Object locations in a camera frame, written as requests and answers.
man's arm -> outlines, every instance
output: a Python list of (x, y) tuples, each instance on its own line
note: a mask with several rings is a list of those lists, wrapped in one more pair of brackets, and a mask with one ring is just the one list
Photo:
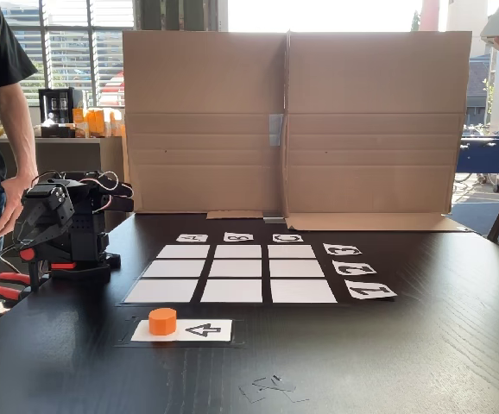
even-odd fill
[(22, 194), (38, 175), (35, 134), (27, 99), (19, 84), (0, 87), (0, 119), (17, 164), (17, 175), (2, 183), (6, 193), (6, 205), (0, 218), (0, 236), (3, 236), (13, 230), (22, 212)]

building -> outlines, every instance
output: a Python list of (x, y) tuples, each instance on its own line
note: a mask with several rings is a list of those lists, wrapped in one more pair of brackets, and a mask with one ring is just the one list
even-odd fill
[(490, 52), (480, 34), (488, 22), (488, 0), (442, 0), (448, 1), (447, 31), (472, 32), (471, 58)]
[(488, 92), (484, 81), (490, 75), (490, 55), (470, 59), (468, 87), (466, 88), (465, 125), (484, 124)]

window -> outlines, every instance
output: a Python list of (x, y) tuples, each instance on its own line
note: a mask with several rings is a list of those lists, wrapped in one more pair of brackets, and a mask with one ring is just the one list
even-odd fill
[(132, 1), (41, 3), (42, 9), (39, 0), (0, 0), (6, 21), (39, 70), (21, 82), (29, 105), (38, 105), (40, 88), (72, 86), (86, 91), (90, 105), (124, 106), (122, 31), (134, 26)]

printed number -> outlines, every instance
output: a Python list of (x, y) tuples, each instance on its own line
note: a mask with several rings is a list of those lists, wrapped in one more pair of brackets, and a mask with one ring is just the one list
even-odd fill
[(303, 238), (300, 235), (273, 235), (274, 242), (303, 242)]
[(246, 242), (253, 240), (253, 235), (245, 235), (241, 233), (224, 233), (225, 242)]
[(344, 276), (359, 276), (361, 274), (372, 274), (376, 271), (366, 263), (342, 263), (340, 261), (332, 261), (338, 274)]
[(180, 235), (177, 242), (205, 242), (207, 235)]
[(350, 291), (350, 295), (355, 299), (390, 298), (397, 296), (386, 285), (380, 283), (352, 282), (346, 280), (345, 284)]
[(367, 289), (367, 288), (364, 288), (364, 287), (350, 287), (350, 289), (352, 291), (355, 291), (356, 293), (358, 293), (359, 295), (369, 295), (368, 293), (365, 293), (365, 292), (384, 292), (384, 293), (391, 293), (391, 291), (383, 286), (383, 287), (379, 287), (378, 289)]
[(335, 244), (326, 244), (325, 250), (328, 254), (333, 254), (334, 256), (346, 256), (350, 254), (361, 254), (361, 251), (355, 246), (339, 246)]

cardboard box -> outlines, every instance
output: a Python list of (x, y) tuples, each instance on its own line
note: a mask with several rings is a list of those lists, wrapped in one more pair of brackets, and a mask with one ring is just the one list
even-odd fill
[(456, 229), (441, 214), (470, 46), (465, 32), (124, 32), (136, 211), (283, 210), (296, 229)]

